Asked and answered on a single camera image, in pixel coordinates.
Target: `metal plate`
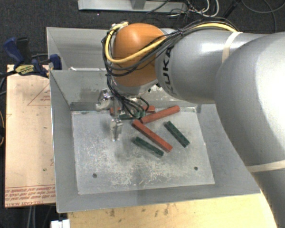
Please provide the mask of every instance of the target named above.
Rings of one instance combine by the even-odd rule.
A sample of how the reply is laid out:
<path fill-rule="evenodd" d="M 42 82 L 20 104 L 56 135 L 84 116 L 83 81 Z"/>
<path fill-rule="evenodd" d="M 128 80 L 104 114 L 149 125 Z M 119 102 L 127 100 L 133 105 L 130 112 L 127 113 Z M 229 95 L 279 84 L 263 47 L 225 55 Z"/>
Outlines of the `metal plate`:
<path fill-rule="evenodd" d="M 78 161 L 75 160 L 74 143 L 77 140 L 74 139 L 74 127 L 76 130 L 79 126 L 74 125 L 74 116 L 79 113 L 81 115 L 81 112 L 87 113 L 85 116 L 92 114 L 90 111 L 95 110 L 95 98 L 97 99 L 99 90 L 106 87 L 105 72 L 90 71 L 94 70 L 93 68 L 103 67 L 100 39 L 105 33 L 105 30 L 94 29 L 47 28 L 48 53 L 58 53 L 64 63 L 64 70 L 50 72 L 57 211 L 64 213 L 258 193 L 259 188 L 256 182 L 246 170 L 220 123 L 215 105 L 203 105 L 201 112 L 196 115 L 199 119 L 198 126 L 206 143 L 215 184 L 169 188 L 151 187 L 150 189 L 146 186 L 143 190 L 90 194 L 88 192 L 91 189 L 86 189 L 87 194 L 79 194 L 84 189 L 81 189 L 82 187 L 77 183 L 77 175 L 80 173 L 76 170 Z M 75 67 L 78 71 L 67 70 L 70 67 Z M 194 109 L 198 109 L 197 105 L 173 99 L 156 87 L 144 95 L 144 98 L 157 108 L 179 105 L 181 109 L 188 109 L 193 117 Z M 187 128 L 175 125 L 185 134 Z M 81 134 L 84 136 L 87 131 L 83 130 Z M 199 146 L 197 147 L 195 141 L 190 141 L 193 144 L 193 150 L 200 149 L 200 152 L 204 152 L 199 142 L 197 142 Z M 198 163 L 196 165 L 199 171 L 194 174 L 201 173 L 202 166 Z M 91 179 L 93 179 L 94 172 L 97 174 L 96 179 L 101 180 L 101 173 L 95 170 L 89 171 Z"/>
<path fill-rule="evenodd" d="M 196 113 L 183 111 L 147 124 L 173 146 L 170 153 L 158 158 L 139 148 L 132 140 L 139 136 L 153 144 L 123 122 L 120 140 L 110 137 L 109 113 L 73 112 L 72 125 L 79 194 L 157 189 L 214 184 L 206 146 Z M 171 121 L 188 138 L 184 148 L 163 126 Z"/>

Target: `cardboard sheet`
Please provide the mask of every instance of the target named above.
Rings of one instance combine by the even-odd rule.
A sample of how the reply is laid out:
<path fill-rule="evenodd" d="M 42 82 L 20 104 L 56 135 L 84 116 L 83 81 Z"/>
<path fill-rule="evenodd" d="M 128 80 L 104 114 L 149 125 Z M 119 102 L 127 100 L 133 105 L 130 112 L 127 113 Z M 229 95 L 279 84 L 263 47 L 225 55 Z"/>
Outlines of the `cardboard sheet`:
<path fill-rule="evenodd" d="M 51 124 L 49 80 L 7 77 L 6 208 L 56 202 Z"/>

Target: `black cable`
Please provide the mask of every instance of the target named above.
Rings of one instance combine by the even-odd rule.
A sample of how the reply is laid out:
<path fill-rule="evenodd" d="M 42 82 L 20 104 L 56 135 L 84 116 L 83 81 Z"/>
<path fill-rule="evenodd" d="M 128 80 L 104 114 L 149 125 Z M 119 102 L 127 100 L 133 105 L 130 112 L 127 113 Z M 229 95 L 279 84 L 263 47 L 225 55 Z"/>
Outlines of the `black cable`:
<path fill-rule="evenodd" d="M 147 105 L 147 108 L 146 108 L 146 112 L 149 110 L 149 107 L 150 107 L 150 105 L 149 105 L 149 103 L 145 100 L 145 99 L 143 99 L 142 97 L 139 97 L 143 102 L 145 102 L 146 103 L 146 105 Z"/>
<path fill-rule="evenodd" d="M 197 25 L 201 25 L 201 24 L 204 24 L 204 23 L 210 23 L 210 20 L 206 20 L 206 19 L 200 20 L 200 21 L 202 21 L 202 22 L 190 23 L 189 25 L 185 26 L 183 29 L 179 29 L 177 31 L 174 31 L 174 32 L 168 34 L 168 35 L 165 35 L 166 39 L 162 43 L 160 43 L 158 46 L 156 46 L 154 49 L 152 49 L 149 53 L 147 53 L 145 56 L 143 56 L 140 59 L 140 61 L 138 61 L 137 63 L 134 63 L 131 66 L 123 67 L 123 68 L 114 67 L 114 66 L 112 66 L 112 63 L 107 62 L 107 58 L 106 58 L 106 55 L 105 55 L 105 49 L 104 49 L 105 48 L 105 41 L 106 41 L 106 38 L 107 38 L 107 36 L 106 36 L 102 40 L 102 44 L 103 44 L 104 65 L 105 65 L 105 68 L 106 68 L 107 72 L 110 75 L 112 75 L 112 76 L 125 76 L 125 75 L 130 74 L 131 72 L 135 71 L 139 65 L 141 65 L 142 63 L 148 61 L 151 57 L 153 57 L 157 53 L 163 52 L 166 48 L 168 48 L 172 44 L 175 44 L 176 41 L 178 41 L 179 39 L 183 38 L 188 33 L 193 33 L 194 31 L 197 31 L 197 30 L 204 30 L 204 29 L 209 29 L 210 28 L 210 27 L 194 28 L 193 25 L 197 26 Z M 218 21 L 217 23 L 228 24 L 228 23 L 223 22 L 223 21 Z M 115 73 L 112 72 L 112 70 L 116 70 L 116 71 L 126 71 L 127 70 L 127 72 L 120 73 L 120 74 L 115 74 Z"/>
<path fill-rule="evenodd" d="M 242 0 L 233 0 L 231 5 L 228 7 L 226 12 L 224 13 L 223 17 L 228 18 L 229 15 L 232 13 L 232 11 L 237 7 L 237 5 L 241 2 Z"/>
<path fill-rule="evenodd" d="M 166 4 L 167 4 L 168 2 L 170 2 L 170 1 L 171 1 L 171 0 L 166 0 L 162 5 L 160 5 L 160 6 L 158 6 L 157 8 L 155 8 L 155 9 L 153 9 L 153 10 L 147 12 L 146 14 L 153 13 L 153 12 L 159 10 L 160 8 L 162 8 L 164 5 L 166 5 Z"/>
<path fill-rule="evenodd" d="M 13 71 L 10 71 L 8 73 L 0 74 L 0 79 L 4 78 L 4 77 L 7 77 L 7 76 L 10 76 L 10 75 L 13 75 L 13 74 L 16 74 L 16 73 L 17 72 L 15 70 L 13 70 Z"/>

